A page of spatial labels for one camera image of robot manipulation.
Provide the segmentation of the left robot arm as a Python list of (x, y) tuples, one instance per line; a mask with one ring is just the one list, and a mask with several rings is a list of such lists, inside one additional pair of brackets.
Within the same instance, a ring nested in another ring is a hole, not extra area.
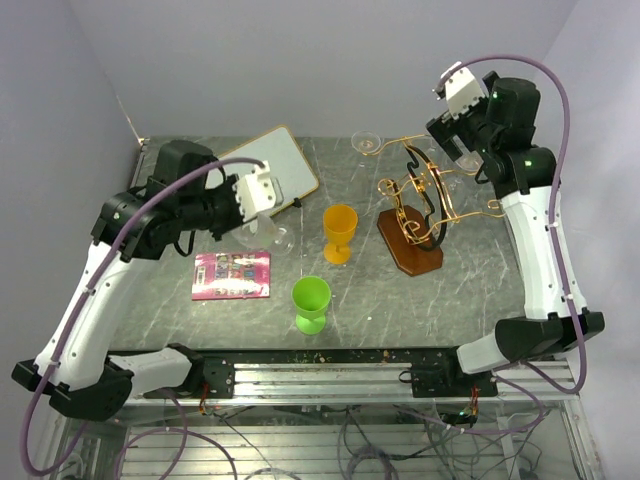
[(84, 273), (54, 335), (34, 359), (17, 363), (12, 378), (46, 395), (67, 418), (102, 422), (132, 397), (168, 389), (192, 397), (203, 387), (204, 358), (172, 343), (155, 352), (111, 356), (123, 311), (144, 277), (182, 233), (215, 239), (274, 205), (270, 165), (250, 157), (218, 159), (188, 140), (157, 153), (144, 184), (111, 197), (92, 229)]

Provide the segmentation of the clear tall wine glass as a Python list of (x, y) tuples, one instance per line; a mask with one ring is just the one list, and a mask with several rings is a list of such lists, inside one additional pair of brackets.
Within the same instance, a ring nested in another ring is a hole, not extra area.
[(379, 154), (382, 142), (376, 133), (361, 130), (351, 136), (351, 146), (358, 154), (357, 166), (365, 168), (367, 161)]

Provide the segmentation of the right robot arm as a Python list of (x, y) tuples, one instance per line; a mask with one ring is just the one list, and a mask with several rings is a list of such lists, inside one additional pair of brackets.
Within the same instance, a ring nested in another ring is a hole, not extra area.
[(559, 211), (549, 204), (556, 169), (553, 152), (534, 144), (540, 103), (536, 85), (491, 72), (482, 80), (467, 68), (447, 77), (437, 94), (447, 110), (427, 131), (452, 160), (477, 153), (512, 235), (524, 284), (524, 314), (496, 323), (492, 333), (457, 349), (440, 373), (450, 394), (465, 394), (476, 373), (577, 347), (575, 333), (600, 333), (604, 316), (588, 308), (570, 263)]

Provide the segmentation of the clear front wine glass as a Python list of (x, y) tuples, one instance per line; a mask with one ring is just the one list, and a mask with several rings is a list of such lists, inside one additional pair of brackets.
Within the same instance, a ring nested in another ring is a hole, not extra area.
[(231, 232), (232, 236), (250, 250), (267, 251), (272, 255), (284, 256), (295, 245), (295, 236), (286, 227), (276, 224), (266, 214), (258, 214), (250, 222)]

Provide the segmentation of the clear small wine glass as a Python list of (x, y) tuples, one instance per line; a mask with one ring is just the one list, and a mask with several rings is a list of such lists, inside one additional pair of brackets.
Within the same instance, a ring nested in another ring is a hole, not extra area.
[(425, 153), (431, 162), (439, 164), (443, 160), (443, 151), (437, 141), (431, 137), (426, 136), (424, 139)]

